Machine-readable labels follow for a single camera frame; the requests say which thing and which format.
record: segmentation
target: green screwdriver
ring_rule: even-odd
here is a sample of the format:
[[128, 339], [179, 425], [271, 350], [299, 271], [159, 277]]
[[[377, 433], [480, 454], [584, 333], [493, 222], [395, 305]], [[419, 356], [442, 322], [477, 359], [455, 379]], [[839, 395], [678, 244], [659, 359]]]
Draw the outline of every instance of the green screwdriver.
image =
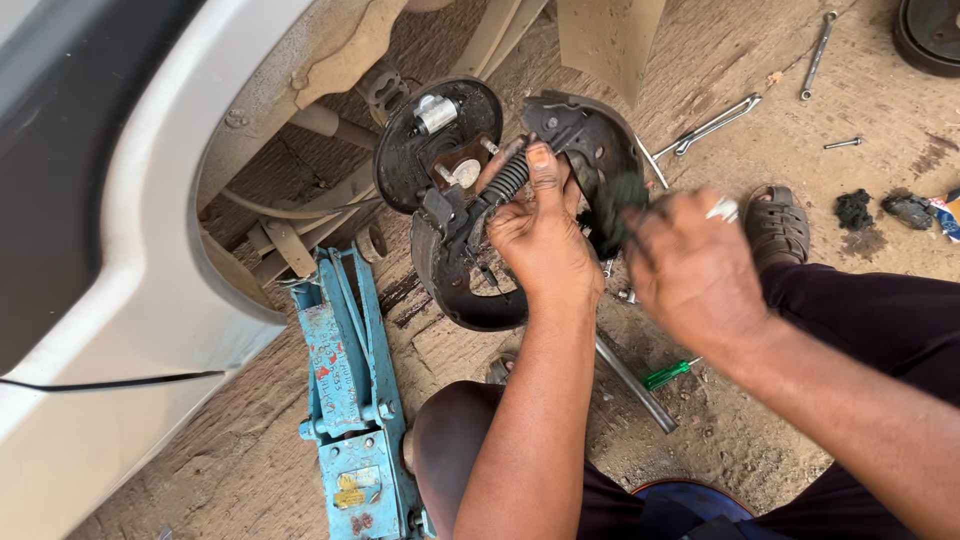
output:
[[643, 387], [647, 390], [656, 390], [673, 379], [676, 379], [679, 374], [690, 371], [690, 366], [702, 359], [704, 359], [702, 356], [697, 356], [689, 362], [681, 360], [668, 368], [650, 374], [643, 378]]

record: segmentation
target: hydraulic floor jack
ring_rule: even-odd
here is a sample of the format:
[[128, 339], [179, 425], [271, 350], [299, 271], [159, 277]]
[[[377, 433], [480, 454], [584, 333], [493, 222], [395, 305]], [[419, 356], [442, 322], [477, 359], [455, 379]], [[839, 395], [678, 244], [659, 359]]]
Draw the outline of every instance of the hydraulic floor jack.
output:
[[287, 283], [310, 360], [300, 437], [317, 444], [332, 540], [435, 536], [402, 458], [406, 423], [368, 263], [385, 253], [371, 227], [348, 250], [318, 247], [316, 273]]

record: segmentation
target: dark trousers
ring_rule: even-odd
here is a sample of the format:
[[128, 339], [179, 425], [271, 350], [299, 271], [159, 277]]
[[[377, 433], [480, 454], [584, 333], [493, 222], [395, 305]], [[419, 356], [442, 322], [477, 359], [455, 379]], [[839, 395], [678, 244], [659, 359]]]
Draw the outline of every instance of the dark trousers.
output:
[[[854, 359], [960, 405], [960, 284], [893, 274], [853, 275], [823, 264], [780, 264], [760, 278], [767, 304]], [[452, 537], [473, 461], [503, 386], [460, 381], [423, 405], [414, 426], [420, 493]], [[584, 463], [578, 538], [635, 538], [643, 502]], [[754, 523], [795, 538], [913, 538], [834, 463], [792, 502]]]

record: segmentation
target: ring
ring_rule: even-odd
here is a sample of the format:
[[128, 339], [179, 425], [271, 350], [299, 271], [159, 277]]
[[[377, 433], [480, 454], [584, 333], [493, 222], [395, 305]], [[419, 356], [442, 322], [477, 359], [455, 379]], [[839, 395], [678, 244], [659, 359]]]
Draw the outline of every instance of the ring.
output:
[[727, 223], [732, 223], [736, 221], [739, 213], [740, 212], [737, 209], [736, 201], [728, 199], [727, 197], [720, 197], [720, 200], [717, 201], [717, 204], [713, 205], [713, 208], [707, 212], [707, 219], [720, 216], [720, 218]]

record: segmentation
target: brake spring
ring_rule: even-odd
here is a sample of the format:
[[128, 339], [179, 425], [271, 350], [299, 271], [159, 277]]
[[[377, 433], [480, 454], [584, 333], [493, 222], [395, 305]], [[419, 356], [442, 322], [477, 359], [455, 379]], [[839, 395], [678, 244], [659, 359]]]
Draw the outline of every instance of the brake spring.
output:
[[[500, 169], [500, 172], [496, 173], [493, 180], [487, 184], [487, 187], [484, 187], [483, 193], [481, 193], [480, 196], [492, 205], [509, 203], [516, 193], [520, 191], [520, 188], [527, 183], [529, 177], [530, 167], [527, 166], [527, 154], [521, 149], [515, 156], [507, 161], [507, 164]], [[487, 194], [495, 195], [495, 200], [485, 196]]]

